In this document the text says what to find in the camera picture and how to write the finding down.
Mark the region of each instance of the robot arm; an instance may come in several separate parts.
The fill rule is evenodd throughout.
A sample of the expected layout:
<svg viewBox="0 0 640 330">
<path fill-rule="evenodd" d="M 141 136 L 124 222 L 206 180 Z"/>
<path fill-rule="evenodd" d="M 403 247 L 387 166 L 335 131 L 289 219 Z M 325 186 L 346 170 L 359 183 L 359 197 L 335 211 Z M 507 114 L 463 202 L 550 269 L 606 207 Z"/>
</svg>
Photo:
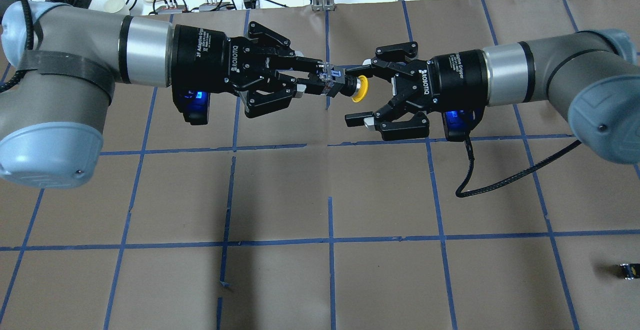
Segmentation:
<svg viewBox="0 0 640 330">
<path fill-rule="evenodd" d="M 381 77 L 393 98 L 377 111 L 349 114 L 384 140 L 429 135 L 425 114 L 442 113 L 446 138 L 464 141 L 485 106 L 549 100 L 576 137 L 600 157 L 640 162 L 640 68 L 621 30 L 585 31 L 416 59 L 418 44 L 381 46 L 350 75 Z M 408 121 L 396 121 L 407 113 Z"/>
<path fill-rule="evenodd" d="M 35 187 L 77 187 L 94 172 L 115 82 L 173 85 L 185 121 L 208 121 L 209 93 L 239 96 L 249 117 L 289 106 L 303 93 L 336 96 L 359 80 L 320 59 L 298 55 L 290 40 L 250 23 L 247 37 L 173 26 L 167 21 L 30 2 L 33 50 L 20 2 L 2 18 L 2 47 L 24 76 L 0 90 L 0 177 Z M 301 70 L 297 79 L 279 70 Z"/>
</svg>

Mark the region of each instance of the yellow object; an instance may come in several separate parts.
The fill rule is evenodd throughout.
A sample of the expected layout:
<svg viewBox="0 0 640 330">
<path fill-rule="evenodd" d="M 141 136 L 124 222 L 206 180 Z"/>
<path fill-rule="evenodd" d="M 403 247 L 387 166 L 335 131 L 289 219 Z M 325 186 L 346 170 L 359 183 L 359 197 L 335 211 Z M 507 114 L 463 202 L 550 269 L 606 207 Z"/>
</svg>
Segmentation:
<svg viewBox="0 0 640 330">
<path fill-rule="evenodd" d="M 361 100 L 363 100 L 367 95 L 366 93 L 369 91 L 369 80 L 367 79 L 367 77 L 365 77 L 364 75 L 360 75 L 358 76 L 358 79 L 361 85 L 360 89 L 358 90 L 358 94 L 352 97 L 354 103 L 359 103 Z"/>
</svg>

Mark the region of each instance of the blue tape grid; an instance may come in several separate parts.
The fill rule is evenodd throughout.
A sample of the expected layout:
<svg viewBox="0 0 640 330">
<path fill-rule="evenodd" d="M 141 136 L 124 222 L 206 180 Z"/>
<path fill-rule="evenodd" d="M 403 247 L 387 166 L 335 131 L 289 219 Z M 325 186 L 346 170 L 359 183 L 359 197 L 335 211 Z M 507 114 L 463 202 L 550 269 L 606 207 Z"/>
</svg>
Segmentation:
<svg viewBox="0 0 640 330">
<path fill-rule="evenodd" d="M 487 8 L 487 4 L 485 0 L 481 0 L 482 5 L 485 10 L 485 14 L 487 17 L 487 22 L 489 24 L 489 28 L 491 31 L 491 36 L 494 40 L 494 44 L 498 44 L 498 39 L 495 34 L 495 30 L 490 18 L 490 14 Z M 567 15 L 571 20 L 571 24 L 574 27 L 574 30 L 578 30 L 578 26 L 576 25 L 576 21 L 574 20 L 573 14 L 567 3 L 567 0 L 562 0 L 565 8 L 567 10 Z M 409 12 L 407 12 L 407 6 L 405 2 L 402 2 L 402 9 L 405 15 L 405 20 L 407 24 L 407 33 L 409 34 L 409 40 L 413 40 L 410 21 L 409 21 Z M 329 59 L 329 12 L 325 14 L 325 33 L 326 33 L 326 56 Z M 246 19 L 245 19 L 245 31 L 247 25 L 249 24 L 249 11 L 247 11 Z M 5 80 L 9 67 L 7 66 L 3 76 L 2 81 Z M 542 233 L 513 233 L 513 234 L 466 234 L 466 235 L 446 235 L 444 233 L 444 227 L 442 225 L 442 214 L 439 207 L 439 198 L 438 198 L 438 190 L 437 183 L 435 181 L 435 173 L 434 173 L 434 165 L 432 157 L 430 144 L 437 143 L 441 141 L 446 141 L 445 139 L 418 139 L 418 140 L 409 140 L 409 141 L 396 141 L 396 142 L 383 142 L 383 141 L 360 141 L 360 142 L 345 142 L 341 144 L 330 144 L 329 146 L 364 146 L 364 145 L 377 145 L 377 144 L 409 144 L 409 143 L 425 143 L 427 146 L 427 158 L 429 160 L 429 173 L 432 180 L 432 191 L 434 191 L 434 200 L 436 202 L 436 216 L 438 218 L 438 235 L 416 235 L 416 236 L 408 236 L 408 237 L 345 237 L 345 238 L 335 238 L 333 234 L 333 203 L 332 198 L 329 198 L 329 237 L 328 238 L 314 238 L 314 239 L 290 239 L 290 240 L 281 240 L 281 241 L 238 241 L 238 242 L 229 242 L 229 225 L 231 221 L 231 198 L 233 197 L 233 175 L 236 159 L 233 157 L 231 161 L 231 175 L 230 175 L 230 187 L 229 187 L 229 199 L 228 199 L 228 212 L 227 219 L 225 222 L 225 235 L 224 239 L 221 242 L 185 242 L 185 243 L 161 243 L 161 244 L 127 244 L 126 237 L 128 234 L 128 229 L 130 225 L 131 218 L 131 209 L 135 202 L 135 195 L 138 186 L 138 180 L 140 179 L 140 172 L 142 170 L 142 163 L 144 160 L 144 155 L 147 153 L 181 153 L 181 152 L 217 152 L 217 151 L 243 151 L 243 150 L 262 150 L 262 149 L 280 149 L 280 148 L 303 148 L 306 144 L 279 144 L 279 145 L 265 145 L 265 146 L 237 146 L 238 140 L 238 121 L 239 121 L 239 112 L 240 112 L 240 101 L 236 103 L 236 113 L 235 113 L 235 123 L 234 123 L 234 131 L 233 131 L 233 146 L 232 147 L 224 147 L 224 148 L 186 148 L 186 149 L 161 149 L 161 150 L 146 150 L 146 143 L 149 135 L 149 127 L 151 123 L 151 117 L 153 115 L 153 107 L 155 103 L 157 88 L 153 91 L 153 96 L 151 99 L 151 104 L 149 108 L 149 113 L 147 117 L 146 123 L 146 131 L 144 132 L 144 139 L 142 142 L 142 149 L 140 151 L 131 150 L 131 151 L 123 151 L 123 152 L 103 152 L 101 155 L 103 156 L 112 156 L 112 155 L 139 155 L 140 162 L 138 164 L 134 188 L 132 190 L 131 199 L 130 199 L 130 209 L 126 215 L 125 228 L 123 230 L 122 240 L 120 244 L 83 244 L 83 245 L 66 245 L 66 246 L 28 246 L 27 243 L 30 238 L 30 234 L 32 232 L 34 222 L 37 216 L 38 209 L 41 204 L 42 197 L 44 195 L 44 190 L 39 192 L 38 199 L 36 201 L 36 205 L 34 206 L 34 210 L 32 213 L 32 217 L 29 222 L 29 226 L 25 233 L 25 237 L 23 239 L 21 246 L 16 247 L 0 247 L 0 251 L 17 251 L 18 258 L 16 261 L 16 265 L 14 267 L 14 271 L 11 276 L 11 280 L 9 282 L 9 286 L 7 287 L 7 292 L 4 297 L 4 301 L 2 303 L 2 308 L 0 308 L 0 323 L 2 323 L 2 319 L 7 309 L 7 304 L 9 303 L 10 295 L 14 284 L 16 282 L 16 278 L 18 277 L 18 271 L 23 259 L 23 255 L 26 251 L 61 251 L 61 250 L 119 250 L 118 252 L 118 260 L 116 263 L 116 269 L 114 272 L 114 278 L 112 281 L 112 287 L 109 295 L 109 303 L 107 306 L 107 314 L 105 315 L 105 329 L 108 328 L 110 314 L 113 307 L 115 290 L 117 287 L 117 280 L 119 275 L 119 270 L 122 264 L 122 256 L 124 254 L 125 249 L 156 249 L 156 248 L 202 248 L 202 247 L 221 247 L 223 250 L 228 248 L 229 246 L 281 246 L 281 245 L 295 245 L 295 244 L 329 244 L 329 274 L 330 274 L 330 287 L 331 287 L 331 328 L 336 328 L 336 288 L 335 288 L 335 266 L 334 266 L 334 243 L 340 242 L 401 242 L 401 241 L 440 241 L 442 248 L 442 256 L 443 256 L 443 266 L 445 267 L 445 281 L 447 287 L 447 295 L 449 300 L 449 307 L 452 317 L 452 325 L 453 328 L 457 328 L 457 323 L 455 321 L 455 308 L 453 304 L 453 294 L 451 292 L 451 281 L 448 276 L 448 261 L 446 260 L 446 241 L 447 240 L 481 240 L 481 239 L 527 239 L 527 238 L 539 238 L 539 237 L 549 237 L 551 241 L 551 246 L 553 247 L 553 253 L 558 265 L 558 273 L 560 273 L 560 279 L 562 281 L 563 291 L 565 293 L 565 297 L 567 300 L 567 306 L 569 307 L 569 312 L 571 314 L 571 320 L 573 322 L 574 329 L 579 329 L 578 321 L 576 319 L 575 312 L 573 310 L 572 301 L 569 294 L 569 289 L 567 287 L 567 282 L 565 280 L 564 271 L 562 269 L 562 263 L 560 262 L 560 256 L 558 254 L 558 249 L 556 246 L 556 237 L 582 237 L 582 236 L 602 236 L 602 235 L 640 235 L 640 230 L 631 229 L 631 230 L 599 230 L 599 231 L 574 231 L 574 232 L 554 232 L 551 227 L 551 222 L 548 219 L 545 219 L 547 223 L 547 232 Z M 514 112 L 516 112 L 516 118 L 518 120 L 518 125 L 520 128 L 521 135 L 519 136 L 499 136 L 499 137 L 474 137 L 474 141 L 499 141 L 499 140 L 514 140 L 521 139 L 525 144 L 525 149 L 527 153 L 528 160 L 530 164 L 533 163 L 533 159 L 531 156 L 531 151 L 528 145 L 529 139 L 553 139 L 553 138 L 563 138 L 563 137 L 572 137 L 566 134 L 547 134 L 541 136 L 530 136 L 526 135 L 522 119 L 519 114 L 518 107 L 514 106 Z M 638 179 L 640 180 L 640 168 L 636 164 L 634 166 L 635 171 L 638 175 Z M 542 188 L 540 187 L 540 181 L 537 177 L 537 174 L 534 173 L 534 182 L 536 189 L 538 191 L 538 196 L 541 201 L 542 213 L 545 218 L 547 215 L 546 205 L 544 203 L 544 196 L 542 194 Z M 221 279 L 224 280 L 224 273 L 222 272 L 222 268 L 224 268 L 224 264 L 221 262 Z M 216 308 L 216 328 L 220 328 L 220 322 L 222 319 L 222 307 L 223 307 L 223 299 L 218 298 L 217 300 L 217 308 Z"/>
<path fill-rule="evenodd" d="M 409 37 L 409 41 L 414 41 L 414 34 L 411 32 L 411 21 L 409 20 L 409 12 L 407 11 L 407 3 L 403 0 L 402 2 L 402 12 L 404 13 L 404 19 L 406 22 L 406 31 L 407 36 Z M 440 252 L 442 255 L 442 267 L 444 270 L 444 281 L 446 286 L 446 298 L 448 300 L 448 311 L 451 317 L 451 328 L 453 330 L 458 330 L 458 320 L 456 318 L 456 307 L 453 301 L 453 289 L 451 287 L 451 274 L 449 271 L 449 258 L 447 256 L 447 236 L 444 232 L 444 224 L 442 223 L 442 212 L 440 206 L 440 198 L 438 196 L 438 184 L 436 181 L 436 173 L 434 170 L 434 159 L 432 157 L 432 145 L 429 139 L 424 139 L 420 142 L 424 142 L 426 144 L 427 150 L 427 162 L 429 164 L 429 176 L 431 180 L 431 188 L 433 191 L 433 201 L 436 209 L 436 218 L 438 220 L 438 239 L 440 242 Z"/>
<path fill-rule="evenodd" d="M 20 253 L 18 253 L 18 260 L 15 263 L 13 268 L 13 273 L 11 274 L 11 280 L 9 280 L 9 286 L 7 287 L 6 294 L 4 296 L 4 300 L 2 301 L 2 308 L 0 308 L 0 324 L 2 324 L 2 320 L 5 317 L 5 312 L 7 311 L 7 304 L 9 303 L 9 297 L 11 296 L 11 291 L 14 289 L 14 284 L 16 283 L 16 277 L 18 277 L 18 270 L 20 269 L 20 264 L 23 262 L 23 255 L 25 255 L 25 250 L 27 248 L 27 243 L 29 242 L 29 237 L 31 236 L 32 229 L 34 229 L 34 222 L 36 221 L 36 215 L 38 215 L 38 209 L 40 207 L 42 196 L 44 195 L 44 189 L 41 189 L 38 194 L 38 200 L 36 200 L 36 205 L 33 208 L 33 213 L 31 215 L 31 219 L 29 220 L 29 226 L 27 227 L 27 232 L 24 235 L 24 239 L 22 241 L 22 246 L 18 249 Z"/>
<path fill-rule="evenodd" d="M 491 30 L 491 36 L 493 37 L 493 42 L 494 45 L 498 45 L 498 39 L 496 37 L 496 32 L 494 29 L 494 25 L 491 21 L 491 15 L 489 14 L 489 8 L 486 6 L 487 2 L 485 2 L 485 0 L 481 0 L 482 1 L 482 7 L 484 8 L 484 13 L 486 15 L 486 19 L 487 19 L 487 23 L 489 24 L 489 29 Z M 571 21 L 574 23 L 573 21 L 573 16 L 570 13 L 569 10 L 569 6 L 567 5 L 566 0 L 563 0 L 564 4 L 566 6 L 567 12 L 569 12 L 569 16 L 571 16 Z M 526 132 L 524 129 L 524 124 L 522 123 L 522 118 L 521 115 L 519 113 L 519 109 L 518 109 L 518 105 L 514 104 L 513 105 L 513 110 L 516 114 L 516 119 L 518 121 L 518 126 L 519 126 L 519 130 L 520 130 L 520 134 L 522 135 L 522 142 L 524 143 L 524 148 L 525 148 L 525 152 L 526 157 L 528 158 L 528 163 L 530 166 L 534 166 L 534 161 L 533 161 L 533 156 L 531 155 L 531 149 L 530 149 L 530 145 L 529 145 L 529 141 L 526 138 Z M 562 260 L 560 259 L 560 253 L 558 252 L 558 245 L 556 244 L 556 237 L 554 235 L 554 231 L 553 231 L 553 227 L 551 226 L 551 220 L 549 219 L 549 214 L 547 211 L 547 205 L 545 202 L 545 198 L 544 195 L 542 193 L 542 187 L 540 186 L 540 180 L 538 178 L 538 173 L 534 172 L 533 173 L 533 180 L 535 183 L 535 189 L 537 190 L 537 197 L 540 201 L 540 207 L 542 209 L 542 216 L 544 216 L 544 221 L 546 223 L 546 229 L 547 229 L 547 233 L 548 233 L 548 237 L 549 240 L 551 242 L 551 249 L 553 250 L 553 255 L 555 258 L 555 264 L 558 268 L 558 274 L 560 276 L 560 282 L 562 283 L 562 290 L 564 291 L 564 298 L 566 300 L 567 303 L 567 307 L 569 309 L 569 315 L 571 317 L 571 323 L 573 324 L 573 328 L 574 330 L 580 330 L 580 326 L 578 324 L 578 317 L 576 316 L 576 310 L 574 309 L 574 303 L 571 299 L 571 294 L 569 292 L 569 286 L 567 285 L 567 279 L 565 277 L 565 270 L 563 268 L 562 265 Z"/>
</svg>

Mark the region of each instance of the white cup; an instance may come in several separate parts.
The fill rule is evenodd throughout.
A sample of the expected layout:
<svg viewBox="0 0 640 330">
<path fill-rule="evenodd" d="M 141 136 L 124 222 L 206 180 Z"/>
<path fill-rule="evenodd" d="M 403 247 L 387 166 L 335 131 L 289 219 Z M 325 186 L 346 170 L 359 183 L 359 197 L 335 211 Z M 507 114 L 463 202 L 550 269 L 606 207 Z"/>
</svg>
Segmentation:
<svg viewBox="0 0 640 330">
<path fill-rule="evenodd" d="M 129 15 L 129 7 L 125 0 L 107 0 L 104 3 L 104 10 L 107 13 L 127 14 Z"/>
</svg>

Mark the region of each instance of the robotiq logo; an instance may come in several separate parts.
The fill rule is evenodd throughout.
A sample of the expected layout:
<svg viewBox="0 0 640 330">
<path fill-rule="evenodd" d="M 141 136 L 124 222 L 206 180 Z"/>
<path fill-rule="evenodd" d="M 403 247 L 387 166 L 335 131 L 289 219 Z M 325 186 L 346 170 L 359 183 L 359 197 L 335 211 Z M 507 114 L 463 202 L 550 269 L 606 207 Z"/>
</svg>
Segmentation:
<svg viewBox="0 0 640 330">
<path fill-rule="evenodd" d="M 231 71 L 240 73 L 240 69 L 238 69 L 238 46 L 237 45 L 234 45 L 231 48 Z"/>
<path fill-rule="evenodd" d="M 420 75 L 422 75 L 422 88 L 424 89 L 424 93 L 425 95 L 429 95 L 431 93 L 431 90 L 429 88 L 429 77 L 427 77 L 427 70 L 426 69 L 419 69 L 418 73 L 420 73 Z"/>
</svg>

